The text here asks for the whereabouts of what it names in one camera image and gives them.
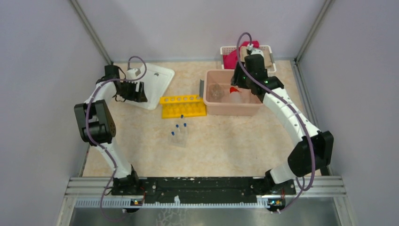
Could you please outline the white plastic tray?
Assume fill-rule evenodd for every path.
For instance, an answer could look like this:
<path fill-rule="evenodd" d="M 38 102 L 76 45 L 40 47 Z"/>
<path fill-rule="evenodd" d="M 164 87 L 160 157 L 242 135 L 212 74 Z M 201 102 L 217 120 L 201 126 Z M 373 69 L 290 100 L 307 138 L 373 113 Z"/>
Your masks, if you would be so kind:
<path fill-rule="evenodd" d="M 169 87 L 175 71 L 162 66 L 147 63 L 147 71 L 145 76 L 138 80 L 144 83 L 144 93 L 147 97 L 147 102 L 134 102 L 126 100 L 134 106 L 144 108 L 146 110 L 154 110 L 159 104 L 160 98 L 165 94 Z"/>

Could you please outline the pink plastic tub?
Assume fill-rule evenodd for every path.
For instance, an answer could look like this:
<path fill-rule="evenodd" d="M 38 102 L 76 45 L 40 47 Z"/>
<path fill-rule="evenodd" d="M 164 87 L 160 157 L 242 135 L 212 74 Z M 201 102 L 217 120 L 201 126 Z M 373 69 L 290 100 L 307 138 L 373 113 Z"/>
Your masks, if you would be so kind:
<path fill-rule="evenodd" d="M 203 102 L 210 115 L 254 116 L 263 106 L 248 89 L 231 85 L 232 69 L 214 69 L 205 74 Z"/>

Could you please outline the yellow test tube rack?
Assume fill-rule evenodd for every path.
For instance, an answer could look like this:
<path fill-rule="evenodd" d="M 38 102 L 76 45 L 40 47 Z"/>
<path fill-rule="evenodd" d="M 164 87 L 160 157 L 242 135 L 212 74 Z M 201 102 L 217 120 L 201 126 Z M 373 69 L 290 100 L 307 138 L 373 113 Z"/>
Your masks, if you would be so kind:
<path fill-rule="evenodd" d="M 207 116 L 206 105 L 199 95 L 161 97 L 162 119 Z"/>

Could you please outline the blue capped small tubes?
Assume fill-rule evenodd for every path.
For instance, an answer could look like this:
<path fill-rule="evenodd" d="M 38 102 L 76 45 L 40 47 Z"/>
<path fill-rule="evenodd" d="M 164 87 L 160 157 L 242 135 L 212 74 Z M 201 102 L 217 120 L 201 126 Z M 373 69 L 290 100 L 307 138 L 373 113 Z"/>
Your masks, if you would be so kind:
<path fill-rule="evenodd" d="M 180 115 L 178 123 L 175 124 L 174 129 L 171 131 L 171 135 L 173 137 L 177 137 L 179 135 L 187 134 L 187 122 L 185 120 L 185 116 L 183 114 Z"/>

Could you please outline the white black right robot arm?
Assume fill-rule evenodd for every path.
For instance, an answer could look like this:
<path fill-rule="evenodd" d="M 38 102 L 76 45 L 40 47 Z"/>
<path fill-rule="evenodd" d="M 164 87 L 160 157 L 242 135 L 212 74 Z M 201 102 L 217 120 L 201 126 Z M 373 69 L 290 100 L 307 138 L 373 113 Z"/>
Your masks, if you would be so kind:
<path fill-rule="evenodd" d="M 313 173 L 331 162 L 334 137 L 313 125 L 289 98 L 283 83 L 269 76 L 260 54 L 238 61 L 231 84 L 248 89 L 278 118 L 294 149 L 281 165 L 265 173 L 265 189 L 271 194 L 282 190 L 284 182 Z"/>

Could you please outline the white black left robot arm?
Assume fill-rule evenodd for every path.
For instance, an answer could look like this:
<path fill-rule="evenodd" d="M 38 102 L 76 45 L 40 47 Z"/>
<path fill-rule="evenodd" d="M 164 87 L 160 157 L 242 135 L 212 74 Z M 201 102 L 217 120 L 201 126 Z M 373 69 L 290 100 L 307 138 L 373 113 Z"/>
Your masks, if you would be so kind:
<path fill-rule="evenodd" d="M 97 80 L 94 92 L 84 103 L 74 106 L 80 137 L 96 148 L 111 167 L 113 187 L 123 188 L 130 195 L 140 191 L 141 182 L 118 148 L 116 125 L 107 103 L 117 96 L 124 101 L 147 102 L 141 80 L 147 74 L 147 65 L 143 67 L 143 70 L 129 67 L 121 78 L 120 67 L 106 65 L 105 75 Z"/>

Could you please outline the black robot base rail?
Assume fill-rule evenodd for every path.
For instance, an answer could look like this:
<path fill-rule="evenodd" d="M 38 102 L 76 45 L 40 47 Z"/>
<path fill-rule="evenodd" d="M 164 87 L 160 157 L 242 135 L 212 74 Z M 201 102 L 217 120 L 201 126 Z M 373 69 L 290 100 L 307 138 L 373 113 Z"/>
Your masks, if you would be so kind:
<path fill-rule="evenodd" d="M 262 195 L 295 195 L 293 180 L 272 185 L 263 177 L 147 177 L 114 179 L 111 194 L 143 196 L 145 204 L 247 204 Z"/>

